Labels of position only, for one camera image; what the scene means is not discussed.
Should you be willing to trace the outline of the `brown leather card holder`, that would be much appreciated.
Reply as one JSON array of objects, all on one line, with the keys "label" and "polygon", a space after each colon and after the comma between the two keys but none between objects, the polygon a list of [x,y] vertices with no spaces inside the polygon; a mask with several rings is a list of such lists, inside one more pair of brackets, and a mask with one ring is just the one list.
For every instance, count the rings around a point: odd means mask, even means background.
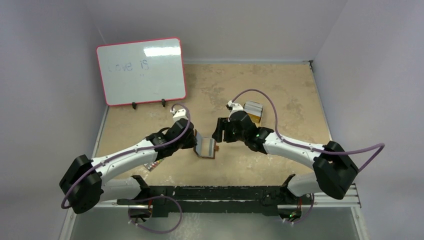
[{"label": "brown leather card holder", "polygon": [[215,159],[216,152],[219,151],[219,146],[213,138],[204,137],[199,133],[199,137],[197,138],[197,146],[193,148],[193,150],[199,158]]}]

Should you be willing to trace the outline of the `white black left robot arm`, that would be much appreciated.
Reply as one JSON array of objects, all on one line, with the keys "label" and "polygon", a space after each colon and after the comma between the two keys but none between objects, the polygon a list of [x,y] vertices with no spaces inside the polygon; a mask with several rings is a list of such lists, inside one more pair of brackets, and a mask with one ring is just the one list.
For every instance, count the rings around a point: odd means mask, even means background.
[{"label": "white black left robot arm", "polygon": [[157,162],[180,149],[196,145],[194,124],[181,118],[166,133],[154,132],[134,146],[117,153],[89,159],[85,154],[76,157],[59,182],[64,193],[62,209],[73,209],[82,214],[97,203],[112,199],[115,192],[110,185],[116,176],[135,167]]}]

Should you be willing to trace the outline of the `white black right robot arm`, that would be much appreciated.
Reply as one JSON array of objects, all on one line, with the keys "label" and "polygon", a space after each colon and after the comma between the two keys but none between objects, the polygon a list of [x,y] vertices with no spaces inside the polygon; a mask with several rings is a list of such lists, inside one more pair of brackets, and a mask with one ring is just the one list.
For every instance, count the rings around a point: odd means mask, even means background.
[{"label": "white black right robot arm", "polygon": [[294,175],[284,182],[280,196],[288,204],[311,193],[325,193],[341,200],[359,173],[337,142],[322,145],[283,138],[271,128],[256,126],[243,110],[218,118],[212,138],[218,143],[240,141],[254,152],[284,157],[312,169],[308,174]]}]

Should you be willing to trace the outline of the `beige oval card tray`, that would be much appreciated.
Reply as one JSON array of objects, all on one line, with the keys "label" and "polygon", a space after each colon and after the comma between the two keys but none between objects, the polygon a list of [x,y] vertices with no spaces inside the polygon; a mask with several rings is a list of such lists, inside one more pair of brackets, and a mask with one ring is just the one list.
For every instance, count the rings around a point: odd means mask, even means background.
[{"label": "beige oval card tray", "polygon": [[262,126],[262,119],[263,119],[263,111],[256,111],[254,113],[250,113],[250,119],[252,120],[253,123],[255,123],[255,125],[257,127],[261,127]]}]

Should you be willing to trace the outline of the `pack of coloured markers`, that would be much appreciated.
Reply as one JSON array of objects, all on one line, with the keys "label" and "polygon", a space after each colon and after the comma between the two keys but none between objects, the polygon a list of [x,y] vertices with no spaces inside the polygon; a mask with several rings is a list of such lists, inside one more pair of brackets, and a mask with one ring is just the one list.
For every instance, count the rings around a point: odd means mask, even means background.
[{"label": "pack of coloured markers", "polygon": [[154,162],[144,164],[147,171],[152,172],[158,165],[160,165],[165,159],[160,159]]}]

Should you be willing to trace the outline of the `pink framed whiteboard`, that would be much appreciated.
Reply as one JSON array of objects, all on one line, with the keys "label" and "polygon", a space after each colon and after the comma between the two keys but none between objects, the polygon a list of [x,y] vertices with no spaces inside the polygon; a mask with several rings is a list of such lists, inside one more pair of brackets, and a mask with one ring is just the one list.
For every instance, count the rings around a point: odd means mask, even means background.
[{"label": "pink framed whiteboard", "polygon": [[106,104],[185,99],[182,53],[178,37],[99,45],[96,56]]}]

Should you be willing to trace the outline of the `aluminium rail frame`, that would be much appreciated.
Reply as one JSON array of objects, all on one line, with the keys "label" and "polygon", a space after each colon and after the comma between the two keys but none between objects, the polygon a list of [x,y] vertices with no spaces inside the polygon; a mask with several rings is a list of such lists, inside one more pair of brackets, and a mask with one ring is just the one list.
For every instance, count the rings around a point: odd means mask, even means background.
[{"label": "aluminium rail frame", "polygon": [[75,204],[82,214],[98,206],[128,207],[131,218],[166,218],[170,213],[262,214],[294,222],[310,207],[350,208],[361,205],[352,185],[342,200],[323,192],[291,196],[283,186],[109,186]]}]

